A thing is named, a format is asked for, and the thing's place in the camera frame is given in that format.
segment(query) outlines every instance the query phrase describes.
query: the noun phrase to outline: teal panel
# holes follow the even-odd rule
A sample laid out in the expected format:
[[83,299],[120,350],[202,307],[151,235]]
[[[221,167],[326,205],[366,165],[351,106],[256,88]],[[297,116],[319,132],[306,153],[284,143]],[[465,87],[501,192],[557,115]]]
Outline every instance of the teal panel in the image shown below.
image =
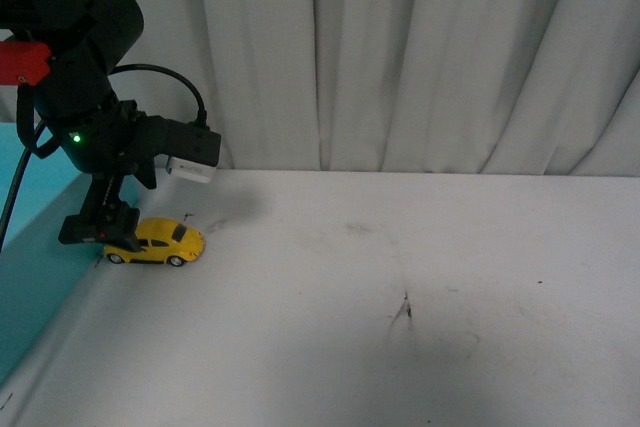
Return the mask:
[[[21,152],[15,126],[0,124],[0,208]],[[64,218],[79,212],[90,183],[63,152],[29,162],[0,253],[0,384],[102,250],[58,242]],[[136,203],[133,179],[121,198]]]

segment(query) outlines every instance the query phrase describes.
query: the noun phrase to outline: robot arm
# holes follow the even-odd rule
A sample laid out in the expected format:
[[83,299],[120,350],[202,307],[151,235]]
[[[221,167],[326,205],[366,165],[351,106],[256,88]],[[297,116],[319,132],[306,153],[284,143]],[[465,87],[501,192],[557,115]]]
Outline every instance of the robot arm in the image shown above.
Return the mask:
[[[45,157],[61,147],[93,182],[78,215],[67,217],[63,243],[100,242],[140,250],[139,211],[119,199],[126,175],[156,186],[154,157],[169,154],[190,166],[218,164],[221,138],[199,115],[183,124],[148,117],[121,101],[109,75],[141,35],[135,0],[0,0],[0,83],[18,86],[18,135]],[[34,110],[52,134],[36,146]]]

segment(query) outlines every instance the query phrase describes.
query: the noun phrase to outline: curtain fold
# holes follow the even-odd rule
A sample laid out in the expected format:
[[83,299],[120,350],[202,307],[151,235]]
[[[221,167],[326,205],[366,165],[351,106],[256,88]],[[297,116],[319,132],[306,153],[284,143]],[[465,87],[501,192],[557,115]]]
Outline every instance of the curtain fold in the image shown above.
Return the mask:
[[[640,0],[138,2],[124,62],[200,88],[223,167],[640,175]],[[172,79],[113,85],[194,116]]]

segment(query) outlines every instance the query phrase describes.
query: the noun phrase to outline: yellow toy car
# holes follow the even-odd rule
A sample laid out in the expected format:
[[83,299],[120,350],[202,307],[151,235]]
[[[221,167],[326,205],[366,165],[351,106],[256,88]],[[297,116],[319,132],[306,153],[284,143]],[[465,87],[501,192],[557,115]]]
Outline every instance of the yellow toy car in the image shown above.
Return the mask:
[[136,237],[142,251],[130,252],[107,245],[104,255],[114,264],[166,262],[180,267],[196,260],[205,246],[200,232],[172,219],[144,219],[138,224]]

